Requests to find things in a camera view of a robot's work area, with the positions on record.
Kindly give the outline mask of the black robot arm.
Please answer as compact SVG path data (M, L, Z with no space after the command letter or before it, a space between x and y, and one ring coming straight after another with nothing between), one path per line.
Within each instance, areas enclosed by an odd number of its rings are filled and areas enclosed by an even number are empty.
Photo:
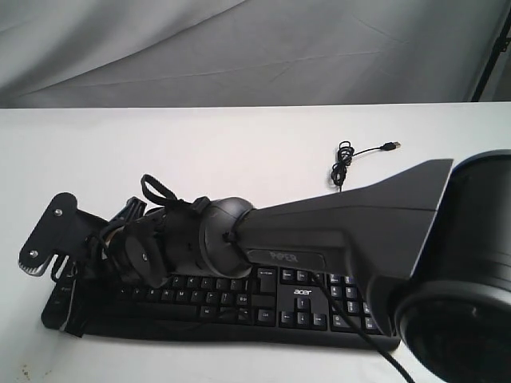
M84 216L66 330L275 342L398 338L447 382L510 379L510 153L430 160L365 188L257 209L142 178Z

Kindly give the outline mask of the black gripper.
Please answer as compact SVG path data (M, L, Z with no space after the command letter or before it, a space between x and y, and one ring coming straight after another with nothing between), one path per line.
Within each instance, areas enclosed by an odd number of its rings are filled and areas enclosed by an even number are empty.
M165 260L163 244L164 211L150 211L129 221L102 220L90 225L87 233L89 254L85 275L108 285L116 282L162 287L172 268ZM73 280L69 304L58 330L82 338L92 317L87 286Z

